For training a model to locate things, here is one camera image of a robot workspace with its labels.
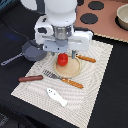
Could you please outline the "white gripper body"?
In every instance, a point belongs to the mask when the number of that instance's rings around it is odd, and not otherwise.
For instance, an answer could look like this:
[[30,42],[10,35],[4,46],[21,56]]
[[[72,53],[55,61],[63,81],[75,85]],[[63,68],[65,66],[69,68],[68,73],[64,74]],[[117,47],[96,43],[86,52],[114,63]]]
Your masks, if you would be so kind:
[[46,16],[41,16],[35,24],[35,40],[44,51],[65,53],[72,51],[75,58],[77,51],[87,51],[93,37],[93,32],[87,28],[69,26],[53,26]]

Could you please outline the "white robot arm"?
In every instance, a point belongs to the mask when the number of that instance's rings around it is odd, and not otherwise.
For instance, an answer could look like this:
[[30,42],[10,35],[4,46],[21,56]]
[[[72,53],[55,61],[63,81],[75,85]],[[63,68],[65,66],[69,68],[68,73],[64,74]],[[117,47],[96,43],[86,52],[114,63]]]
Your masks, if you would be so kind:
[[44,51],[64,53],[75,58],[77,51],[87,51],[93,32],[75,28],[77,0],[20,0],[22,5],[40,14],[35,24],[35,41]]

